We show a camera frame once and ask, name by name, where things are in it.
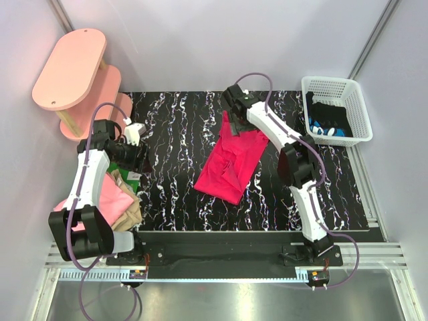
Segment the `red t shirt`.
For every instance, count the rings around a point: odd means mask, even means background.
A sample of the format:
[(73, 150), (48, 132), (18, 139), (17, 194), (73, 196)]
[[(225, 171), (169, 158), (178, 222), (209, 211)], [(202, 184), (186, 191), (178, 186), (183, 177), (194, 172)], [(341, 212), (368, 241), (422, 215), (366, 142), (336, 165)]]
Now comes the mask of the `red t shirt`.
[(232, 135), (223, 112), (219, 140), (195, 183), (195, 190), (238, 205), (269, 139), (259, 130)]

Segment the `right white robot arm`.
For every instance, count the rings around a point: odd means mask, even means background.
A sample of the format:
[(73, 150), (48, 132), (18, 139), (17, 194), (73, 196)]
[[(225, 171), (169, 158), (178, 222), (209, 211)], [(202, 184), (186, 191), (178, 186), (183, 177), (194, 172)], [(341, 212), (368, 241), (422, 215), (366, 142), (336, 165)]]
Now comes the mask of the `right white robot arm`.
[(223, 92), (228, 106), (231, 132), (239, 135), (257, 129), (262, 132), (279, 152), (277, 173), (289, 187), (302, 223), (304, 244), (294, 255), (286, 255), (294, 262), (307, 261), (318, 265), (333, 248), (333, 241), (326, 225), (316, 190), (318, 152), (311, 136), (302, 136), (269, 107), (260, 97), (243, 91), (234, 84)]

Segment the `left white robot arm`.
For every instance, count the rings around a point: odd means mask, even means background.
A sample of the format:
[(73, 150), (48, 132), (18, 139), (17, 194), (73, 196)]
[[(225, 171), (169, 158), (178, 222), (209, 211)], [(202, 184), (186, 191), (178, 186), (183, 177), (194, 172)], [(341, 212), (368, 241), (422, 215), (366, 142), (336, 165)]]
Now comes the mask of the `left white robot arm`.
[(135, 243), (130, 231), (114, 231), (100, 210), (102, 183), (110, 163), (129, 171), (142, 171), (148, 150), (140, 137), (146, 127), (125, 121), (125, 139), (116, 136), (118, 124), (94, 121), (86, 139), (79, 142), (78, 169), (66, 202), (49, 214), (48, 225), (64, 261), (120, 253), (131, 265), (144, 258), (143, 246)]

